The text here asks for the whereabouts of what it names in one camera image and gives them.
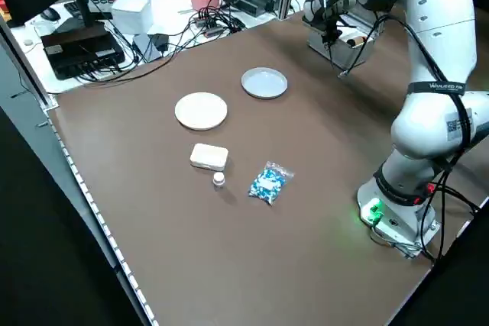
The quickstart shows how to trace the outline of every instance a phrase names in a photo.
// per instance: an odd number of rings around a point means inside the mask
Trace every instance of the plastic bag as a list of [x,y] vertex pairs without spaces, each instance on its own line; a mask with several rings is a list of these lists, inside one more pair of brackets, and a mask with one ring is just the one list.
[[273,205],[280,191],[293,178],[288,169],[273,162],[267,162],[264,170],[252,182],[248,196],[255,197]]

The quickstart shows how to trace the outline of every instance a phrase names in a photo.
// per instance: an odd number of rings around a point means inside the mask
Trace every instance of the bottle cap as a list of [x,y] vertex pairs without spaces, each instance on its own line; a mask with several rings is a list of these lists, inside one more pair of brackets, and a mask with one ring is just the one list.
[[224,183],[224,173],[222,172],[214,173],[214,178],[212,179],[212,181],[216,185],[222,185]]

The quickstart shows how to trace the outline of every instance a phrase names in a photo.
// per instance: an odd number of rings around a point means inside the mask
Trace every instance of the keyboard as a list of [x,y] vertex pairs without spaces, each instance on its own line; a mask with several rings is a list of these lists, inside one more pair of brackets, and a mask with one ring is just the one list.
[[[93,0],[93,2],[87,0],[90,11],[94,11],[94,12],[97,12],[97,11],[110,12],[113,2],[115,2],[115,0]],[[64,8],[74,18],[81,18],[82,17],[82,14],[80,13],[80,11],[78,9],[78,5],[76,5],[75,2],[64,3]]]

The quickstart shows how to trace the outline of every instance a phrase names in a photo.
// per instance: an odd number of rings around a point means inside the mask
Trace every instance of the small white box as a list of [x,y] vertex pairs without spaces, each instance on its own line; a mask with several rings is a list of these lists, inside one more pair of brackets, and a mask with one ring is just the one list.
[[226,148],[196,144],[190,155],[190,164],[194,167],[221,172],[226,167],[228,154],[229,152]]
[[116,0],[112,17],[123,34],[146,34],[153,25],[151,0]]

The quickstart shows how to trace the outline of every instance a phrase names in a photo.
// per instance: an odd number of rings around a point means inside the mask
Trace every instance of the table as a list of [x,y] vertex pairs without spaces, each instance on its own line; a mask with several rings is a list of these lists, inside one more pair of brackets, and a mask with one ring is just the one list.
[[[293,0],[292,6],[296,11],[298,11],[297,7],[301,6],[304,3],[305,0],[297,0],[295,2]],[[192,5],[190,0],[151,0],[151,7],[153,10],[153,18],[154,18],[154,25],[153,27],[148,31],[149,34],[156,34],[156,33],[161,33],[161,34],[177,34],[178,32],[181,32],[185,26],[187,25],[190,16],[193,14],[192,12],[185,13],[185,14],[180,14],[179,11],[184,11],[188,9],[192,9]],[[42,43],[40,41],[40,36],[43,34],[38,31],[38,28],[42,28],[45,24],[48,24],[48,27],[55,28],[59,24],[62,24],[66,19],[68,19],[70,16],[70,13],[64,8],[62,4],[55,4],[53,5],[53,8],[58,11],[58,13],[61,16],[61,19],[56,23],[53,24],[52,22],[49,21],[44,21],[42,18],[40,18],[40,15],[37,17],[33,18],[32,20],[26,22],[26,25],[24,27],[16,27],[13,28],[11,31],[21,46],[21,49],[24,51],[27,59],[33,66],[34,71],[37,73],[37,76],[39,77],[39,80],[43,84],[44,88],[46,91],[49,93],[53,94],[58,94],[58,93],[63,93],[66,92],[70,89],[80,87],[83,83],[86,83],[82,81],[81,79],[67,79],[67,80],[59,80],[56,78],[54,75],[53,69],[51,68],[47,57],[44,53],[44,49],[42,47]],[[274,15],[272,14],[264,14],[261,15],[260,17],[253,18],[245,13],[234,13],[236,17],[240,18],[246,27],[255,27],[259,24],[263,24],[265,22],[268,22],[272,19],[275,18]],[[108,29],[112,29],[112,26],[106,22],[106,27]],[[183,37],[182,37],[182,43],[190,40],[193,37],[193,34],[191,31],[187,31]],[[131,35],[125,35],[125,38],[132,42],[132,36]],[[32,40],[34,45],[26,46],[24,45],[24,41]],[[170,37],[169,42],[171,44],[176,44],[180,39],[180,36],[174,36]],[[196,40],[196,44],[201,44],[208,42],[213,39],[207,39],[204,36],[200,36]],[[121,66],[126,66],[128,65],[131,60],[132,56],[129,56],[130,51],[127,50],[127,47],[125,47],[125,53],[126,53],[126,61],[124,63],[121,63]]]
[[[406,94],[406,37],[395,24],[386,29],[347,80],[307,47],[294,16],[189,50],[137,82],[59,96],[52,123],[160,324],[379,325],[422,279],[428,261],[372,242],[355,202],[390,153]],[[479,48],[473,85],[489,68],[487,43]],[[207,67],[209,54],[219,71]],[[256,66],[281,71],[286,94],[247,95],[240,78]],[[227,101],[220,127],[176,122],[175,103],[198,91]],[[195,143],[229,149],[225,191],[190,166]],[[450,179],[475,202],[489,191],[470,176],[487,176],[488,143]],[[296,174],[273,207],[247,197],[268,160]],[[468,215],[451,199],[447,207],[450,243]]]

